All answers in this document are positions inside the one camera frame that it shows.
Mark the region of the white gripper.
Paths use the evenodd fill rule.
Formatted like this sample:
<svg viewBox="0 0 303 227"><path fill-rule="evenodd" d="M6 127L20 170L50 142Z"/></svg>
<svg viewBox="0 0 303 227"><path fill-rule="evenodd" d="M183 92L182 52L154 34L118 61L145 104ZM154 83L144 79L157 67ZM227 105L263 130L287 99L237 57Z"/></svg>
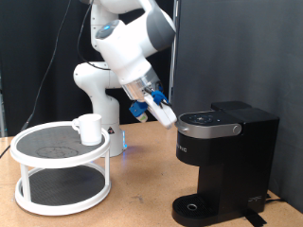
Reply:
<svg viewBox="0 0 303 227"><path fill-rule="evenodd" d="M144 96L149 112L167 129L176 122L177 118L166 97L162 93L151 93Z"/></svg>

